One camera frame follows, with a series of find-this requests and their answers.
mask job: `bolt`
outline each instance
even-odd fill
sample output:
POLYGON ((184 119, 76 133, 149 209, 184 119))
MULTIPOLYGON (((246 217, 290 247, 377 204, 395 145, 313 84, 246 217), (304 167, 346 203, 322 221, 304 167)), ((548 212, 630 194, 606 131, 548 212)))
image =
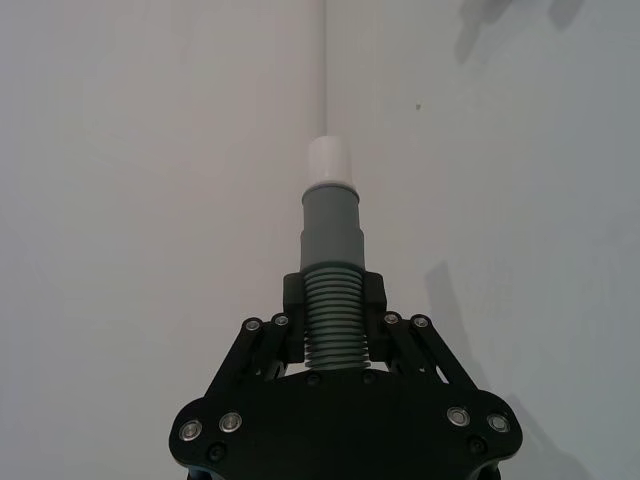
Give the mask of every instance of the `bolt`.
POLYGON ((387 313, 384 316, 384 321, 389 325, 393 325, 394 323, 398 323, 398 316, 395 313, 387 313))
POLYGON ((509 426, 509 421, 502 415, 498 415, 497 413, 492 413, 491 415, 489 415, 487 417, 487 422, 489 422, 489 426, 498 433, 507 433, 511 428, 509 426))
POLYGON ((233 433, 242 425, 242 417, 237 412, 225 413, 220 419, 220 430, 225 433, 233 433))
POLYGON ((209 449, 209 460, 212 462, 219 462, 224 458, 227 453, 227 447, 225 447, 224 443, 216 442, 211 445, 209 449))
POLYGON ((315 387, 320 384, 320 375, 317 373, 312 373, 307 377, 307 385, 310 387, 315 387))
POLYGON ((466 427, 471 422, 469 412, 462 407, 451 407, 447 410, 447 418, 456 427, 466 427))
POLYGON ((365 385, 371 385, 376 381, 376 374, 373 372, 364 372, 364 375, 362 375, 362 381, 365 385))
POLYGON ((424 317, 416 317, 416 318, 413 319, 413 324, 416 327, 424 328, 427 325, 429 325, 429 321, 424 317))
POLYGON ((245 328, 247 330, 249 330, 250 332, 253 332, 253 331, 255 331, 255 330, 260 328, 260 322, 258 320, 249 320, 245 324, 245 328))
POLYGON ((189 420, 180 427, 178 436, 183 442, 190 442, 198 438, 200 432, 202 432, 202 424, 198 420, 189 420))

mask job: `metal screw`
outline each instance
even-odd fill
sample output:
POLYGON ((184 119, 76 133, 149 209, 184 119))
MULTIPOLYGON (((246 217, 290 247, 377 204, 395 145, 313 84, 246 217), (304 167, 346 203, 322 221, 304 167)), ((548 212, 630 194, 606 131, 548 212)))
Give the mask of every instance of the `metal screw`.
POLYGON ((413 319, 413 324, 416 327, 424 328, 429 325, 429 321, 424 317, 416 317, 413 319))
POLYGON ((242 417, 237 412, 225 413, 220 419, 220 430, 225 433, 235 432, 242 425, 242 417))
POLYGON ((384 321, 389 325, 393 325, 394 323, 398 323, 398 316, 395 313, 387 313, 384 316, 384 321))
POLYGON ((249 320, 246 323, 245 328, 247 330, 249 330, 250 332, 253 332, 253 331, 255 331, 255 330, 260 328, 260 322, 257 321, 257 320, 249 320))
POLYGON ((202 432, 202 424, 198 420, 189 420, 180 427, 178 436, 183 442, 190 442, 198 438, 200 432, 202 432))
POLYGON ((456 427, 466 427, 471 422, 469 412, 462 407, 451 407, 447 410, 447 418, 456 427))
POLYGON ((507 433, 511 428, 509 426, 509 421, 502 415, 498 415, 497 413, 492 413, 491 415, 489 415, 487 417, 487 422, 489 422, 489 426, 498 433, 507 433))

